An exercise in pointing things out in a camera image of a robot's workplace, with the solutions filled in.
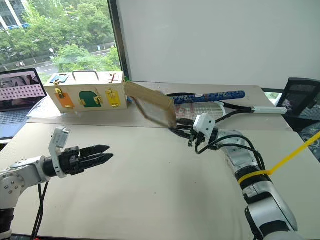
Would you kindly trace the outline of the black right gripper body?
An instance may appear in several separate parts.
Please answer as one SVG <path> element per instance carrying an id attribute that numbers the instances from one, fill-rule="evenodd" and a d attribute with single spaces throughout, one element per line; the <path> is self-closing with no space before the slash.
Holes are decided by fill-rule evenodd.
<path id="1" fill-rule="evenodd" d="M 188 147 L 193 147 L 193 144 L 195 144 L 195 146 L 199 146 L 201 144 L 208 144 L 208 135 L 199 131 L 195 131 L 194 129 L 191 129 L 189 131 L 190 137 L 188 140 Z"/>

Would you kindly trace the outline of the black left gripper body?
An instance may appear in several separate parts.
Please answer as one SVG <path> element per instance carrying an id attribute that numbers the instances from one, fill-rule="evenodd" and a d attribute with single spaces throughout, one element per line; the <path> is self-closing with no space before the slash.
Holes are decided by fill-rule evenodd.
<path id="1" fill-rule="evenodd" d="M 85 170 L 80 167 L 80 149 L 78 146 L 66 148 L 59 156 L 60 167 L 66 175 L 77 175 Z"/>

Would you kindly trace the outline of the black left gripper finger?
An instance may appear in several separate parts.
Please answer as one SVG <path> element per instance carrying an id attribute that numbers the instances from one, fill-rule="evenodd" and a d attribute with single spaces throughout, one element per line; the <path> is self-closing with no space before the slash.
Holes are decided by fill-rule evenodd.
<path id="1" fill-rule="evenodd" d="M 87 157 L 81 157 L 79 160 L 79 170 L 83 173 L 87 169 L 105 164 L 113 156 L 112 153 L 97 153 Z"/>
<path id="2" fill-rule="evenodd" d="M 104 153 L 107 151 L 110 147 L 108 145 L 94 145 L 86 148 L 82 148 L 79 150 L 80 152 L 80 157 L 81 158 L 86 158 L 90 157 L 96 154 Z"/>

